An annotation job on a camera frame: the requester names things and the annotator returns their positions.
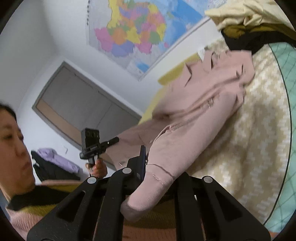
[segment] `white wall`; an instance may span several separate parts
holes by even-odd
[[[55,52],[42,2],[24,0],[0,35],[0,100],[18,109],[33,79]]]
[[[58,49],[66,59],[112,90],[121,102],[142,114],[160,88],[157,79],[196,50],[221,35],[213,22],[203,25],[167,55],[141,82],[86,43],[86,0],[43,0],[46,19]]]
[[[17,122],[25,137],[24,143],[27,146],[28,151],[37,150],[42,147],[50,147],[56,150],[56,152],[69,159],[70,161],[79,165],[83,172],[79,175],[82,180],[85,180],[89,176],[87,169],[85,168],[86,161],[79,158],[79,150],[72,146],[68,141],[63,139],[53,129],[51,129],[33,110],[32,106],[35,103],[38,95],[42,91],[43,87],[62,64],[64,58],[61,56],[54,56],[48,61],[48,63],[41,69],[38,76],[32,82],[25,97],[17,112]],[[108,176],[114,171],[108,169]],[[40,183],[35,172],[34,176],[37,183]]]

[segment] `black hair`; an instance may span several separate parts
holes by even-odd
[[[15,114],[15,111],[9,105],[0,102],[0,110],[6,110],[9,114],[13,116],[15,120],[17,120],[17,115]]]

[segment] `map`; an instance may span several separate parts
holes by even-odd
[[[226,0],[89,0],[89,44],[136,79]]]

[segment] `purple clothing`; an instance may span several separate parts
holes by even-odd
[[[70,172],[70,173],[78,173],[79,166],[74,164],[73,162],[69,161],[68,159],[59,156],[56,152],[51,148],[39,148],[37,153],[41,156],[44,160],[49,161],[57,166],[61,167],[62,169]]]

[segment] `silver bolt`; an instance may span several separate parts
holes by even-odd
[[[126,167],[126,168],[123,168],[123,169],[122,169],[122,172],[123,172],[124,174],[129,174],[129,173],[131,173],[131,169],[128,168],[128,167]]]
[[[90,177],[89,179],[87,179],[87,182],[89,184],[94,184],[94,183],[96,183],[96,178],[95,177]]]
[[[211,183],[213,181],[213,179],[211,177],[207,176],[207,177],[204,177],[204,181],[206,183]]]

